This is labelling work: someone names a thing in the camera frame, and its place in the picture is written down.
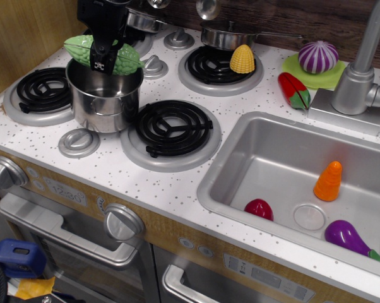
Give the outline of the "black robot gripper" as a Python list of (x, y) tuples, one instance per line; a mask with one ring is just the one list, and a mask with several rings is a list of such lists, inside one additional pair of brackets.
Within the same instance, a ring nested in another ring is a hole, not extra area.
[(122, 45), (130, 1), (79, 0), (77, 19), (91, 31), (90, 69), (111, 75)]

